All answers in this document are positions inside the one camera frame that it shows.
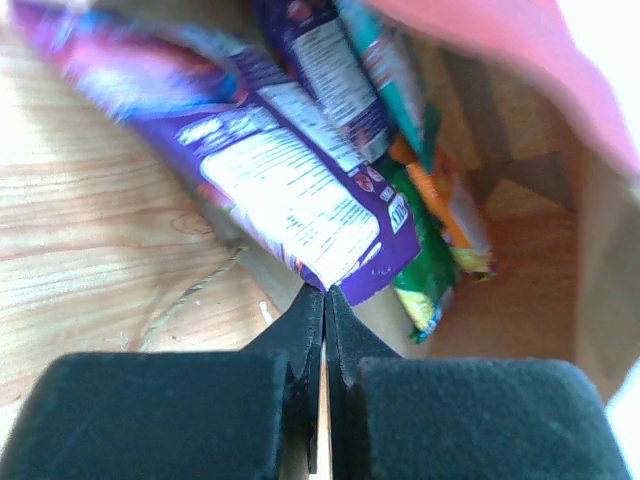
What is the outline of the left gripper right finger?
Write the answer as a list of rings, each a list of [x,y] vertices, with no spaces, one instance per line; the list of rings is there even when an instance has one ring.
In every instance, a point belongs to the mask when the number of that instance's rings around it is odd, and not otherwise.
[[[406,359],[325,298],[337,479],[626,479],[590,380],[540,359]]]

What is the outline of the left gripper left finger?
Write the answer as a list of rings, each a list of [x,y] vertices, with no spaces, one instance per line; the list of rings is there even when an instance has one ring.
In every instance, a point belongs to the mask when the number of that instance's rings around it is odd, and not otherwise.
[[[306,479],[324,296],[304,286],[237,351],[74,353],[37,380],[5,479]]]

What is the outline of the green yellow candy bag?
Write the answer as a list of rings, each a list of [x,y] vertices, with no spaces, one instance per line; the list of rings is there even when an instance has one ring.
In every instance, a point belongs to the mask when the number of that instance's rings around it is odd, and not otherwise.
[[[440,323],[453,299],[458,274],[455,262],[404,167],[389,164],[385,178],[404,195],[413,215],[421,251],[393,280],[392,287],[413,323],[410,338],[424,342]]]

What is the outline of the purple berries candy bag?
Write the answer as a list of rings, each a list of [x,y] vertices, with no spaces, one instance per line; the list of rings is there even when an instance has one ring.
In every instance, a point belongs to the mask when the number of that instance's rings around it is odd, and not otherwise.
[[[420,253],[404,196],[258,48],[40,1],[12,16],[77,91],[303,281],[359,304]]]

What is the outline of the teal orange snack bag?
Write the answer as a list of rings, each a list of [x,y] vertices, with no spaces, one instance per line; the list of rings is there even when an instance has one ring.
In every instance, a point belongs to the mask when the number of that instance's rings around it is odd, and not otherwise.
[[[440,114],[428,99],[404,33],[362,1],[336,9],[385,107],[399,128],[391,157],[402,164],[459,268],[478,278],[493,274],[492,248],[463,175],[438,143]]]

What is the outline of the red brown paper bag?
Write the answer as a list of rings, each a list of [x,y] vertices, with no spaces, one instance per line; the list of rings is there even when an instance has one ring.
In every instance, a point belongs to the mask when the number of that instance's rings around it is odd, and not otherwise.
[[[384,292],[362,318],[409,357],[574,362],[606,400],[639,366],[639,5],[369,1],[405,33],[441,138],[489,215],[497,275],[464,281],[435,334]]]

